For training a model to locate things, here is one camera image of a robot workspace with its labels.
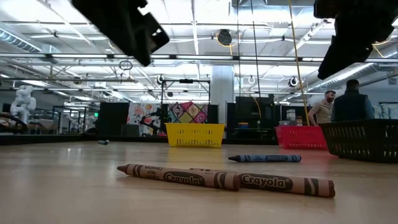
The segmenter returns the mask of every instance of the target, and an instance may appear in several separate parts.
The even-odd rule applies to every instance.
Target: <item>small object on floor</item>
[[[236,162],[300,162],[300,155],[237,155],[229,160]]]
[[[239,190],[241,185],[239,175],[232,173],[227,174],[225,172],[203,172],[199,170],[186,170],[139,164],[119,166],[118,170],[133,177],[164,180],[226,190]]]
[[[216,169],[191,168],[190,170],[237,174],[241,177],[241,187],[250,189],[270,190],[328,198],[333,198],[336,195],[335,184],[332,180],[306,177],[284,177],[268,174],[248,174]]]
[[[109,143],[109,140],[106,140],[106,141],[102,141],[102,140],[99,140],[98,141],[98,144],[103,144],[103,145],[107,145]]]

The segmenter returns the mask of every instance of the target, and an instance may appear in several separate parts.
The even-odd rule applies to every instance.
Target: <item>table surface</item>
[[[237,154],[300,154],[301,163],[238,163]],[[336,197],[239,192],[128,177],[127,163],[317,177]],[[224,145],[68,142],[0,146],[0,220],[6,223],[396,223],[398,165],[327,151]]]

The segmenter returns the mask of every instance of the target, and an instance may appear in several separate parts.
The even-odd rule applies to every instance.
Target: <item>man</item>
[[[359,94],[359,81],[348,80],[344,95],[335,100],[331,120],[335,122],[373,118],[374,111],[368,96]]]
[[[333,100],[335,100],[335,96],[335,91],[327,91],[325,93],[325,99],[323,99],[319,103],[316,103],[314,107],[310,110],[310,112],[308,113],[308,118],[310,119],[312,125],[318,126],[318,124],[330,123],[331,110],[333,108]],[[315,122],[315,119],[313,117],[314,114],[317,115],[317,122]]]

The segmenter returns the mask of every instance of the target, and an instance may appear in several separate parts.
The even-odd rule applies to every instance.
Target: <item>white robot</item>
[[[32,97],[32,92],[32,86],[20,86],[11,104],[11,116],[18,116],[25,124],[28,123],[30,111],[36,109],[36,99]]]

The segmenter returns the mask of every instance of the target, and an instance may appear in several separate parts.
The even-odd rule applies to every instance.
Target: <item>man in t-shirt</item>
[[[318,124],[330,123],[331,112],[333,109],[333,100],[335,100],[336,92],[328,90],[325,93],[325,99],[319,103],[315,103],[314,107],[308,112],[308,118],[312,125],[318,126]]]

